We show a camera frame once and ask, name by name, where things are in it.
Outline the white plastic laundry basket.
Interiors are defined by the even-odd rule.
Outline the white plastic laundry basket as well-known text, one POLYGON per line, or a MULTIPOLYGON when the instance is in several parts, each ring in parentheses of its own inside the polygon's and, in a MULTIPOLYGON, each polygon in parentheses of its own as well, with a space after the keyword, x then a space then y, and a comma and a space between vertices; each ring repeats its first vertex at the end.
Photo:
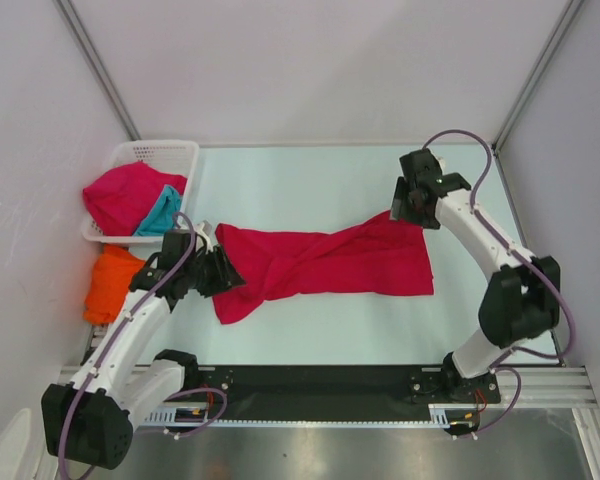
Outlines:
POLYGON ((193 190, 199 145, 183 140, 123 142, 82 192, 85 240, 119 246, 157 244, 193 190))

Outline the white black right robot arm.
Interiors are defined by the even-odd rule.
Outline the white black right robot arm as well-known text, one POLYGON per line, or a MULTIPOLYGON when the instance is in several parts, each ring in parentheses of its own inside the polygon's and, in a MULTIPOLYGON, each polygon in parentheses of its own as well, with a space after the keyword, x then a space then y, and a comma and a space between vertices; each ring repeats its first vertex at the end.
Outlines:
POLYGON ((490 220, 469 182, 444 172, 428 148, 399 160, 390 217, 424 229, 448 229, 475 260, 487 287, 478 309, 478 328, 442 363, 441 388, 464 401, 509 353, 559 323, 560 267, 540 258, 490 220))

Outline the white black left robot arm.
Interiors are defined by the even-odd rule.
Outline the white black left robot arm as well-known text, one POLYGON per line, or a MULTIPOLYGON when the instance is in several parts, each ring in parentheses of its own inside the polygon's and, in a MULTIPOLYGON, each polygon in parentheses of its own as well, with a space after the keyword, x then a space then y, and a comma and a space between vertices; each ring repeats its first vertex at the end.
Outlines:
POLYGON ((210 298, 243 283, 208 223, 164 235, 160 251, 134 275, 99 346, 67 383, 49 385, 42 396, 46 448, 62 474, 67 461, 116 468, 136 430, 165 401, 198 396, 226 408, 226 394, 205 383, 193 354, 166 349, 143 373, 133 369, 190 291, 210 298))

